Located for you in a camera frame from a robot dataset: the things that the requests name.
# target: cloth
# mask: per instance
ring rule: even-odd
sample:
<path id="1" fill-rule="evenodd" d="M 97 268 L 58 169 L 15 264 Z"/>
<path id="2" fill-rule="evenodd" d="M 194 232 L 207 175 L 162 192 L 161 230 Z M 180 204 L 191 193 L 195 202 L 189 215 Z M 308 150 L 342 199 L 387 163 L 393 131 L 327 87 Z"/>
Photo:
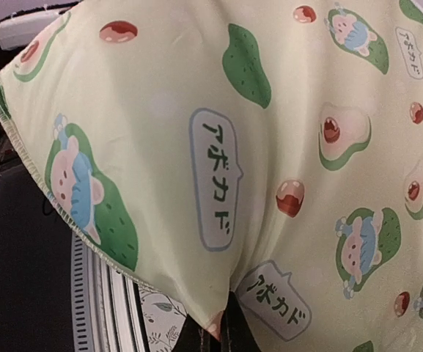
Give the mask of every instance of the cloth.
<path id="1" fill-rule="evenodd" d="M 0 72 L 0 120 L 83 240 L 216 338 L 231 290 L 263 351 L 423 351 L 413 2 L 86 0 Z"/>

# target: purple wall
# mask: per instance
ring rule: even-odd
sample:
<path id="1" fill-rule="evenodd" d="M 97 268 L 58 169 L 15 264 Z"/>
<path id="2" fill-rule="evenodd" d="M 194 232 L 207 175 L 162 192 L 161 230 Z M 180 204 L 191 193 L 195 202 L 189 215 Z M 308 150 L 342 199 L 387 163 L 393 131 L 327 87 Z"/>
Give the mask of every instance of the purple wall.
<path id="1" fill-rule="evenodd" d="M 0 0 L 0 20 L 13 12 L 30 10 L 45 4 L 67 4 L 73 0 Z"/>

